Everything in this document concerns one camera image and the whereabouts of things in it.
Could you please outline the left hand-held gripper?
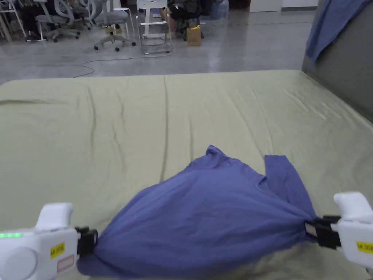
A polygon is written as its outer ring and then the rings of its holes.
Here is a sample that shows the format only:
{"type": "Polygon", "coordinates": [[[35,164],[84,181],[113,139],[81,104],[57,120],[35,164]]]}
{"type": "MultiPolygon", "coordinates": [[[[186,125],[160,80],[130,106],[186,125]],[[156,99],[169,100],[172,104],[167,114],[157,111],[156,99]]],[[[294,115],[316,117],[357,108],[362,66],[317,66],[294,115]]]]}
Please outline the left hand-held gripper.
{"type": "Polygon", "coordinates": [[[71,203],[46,204],[36,225],[0,233],[2,280],[55,280],[93,253],[98,231],[73,227],[71,203]]]}

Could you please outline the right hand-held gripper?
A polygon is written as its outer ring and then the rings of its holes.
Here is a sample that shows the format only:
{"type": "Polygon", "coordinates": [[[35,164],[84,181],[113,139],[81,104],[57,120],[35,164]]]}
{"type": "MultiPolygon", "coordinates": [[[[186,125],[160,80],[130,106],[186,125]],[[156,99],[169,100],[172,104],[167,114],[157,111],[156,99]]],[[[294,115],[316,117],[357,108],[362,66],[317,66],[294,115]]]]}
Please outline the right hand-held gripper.
{"type": "Polygon", "coordinates": [[[360,192],[334,196],[339,216],[305,221],[308,239],[319,246],[340,251],[352,263],[373,266],[373,209],[360,192]]]}

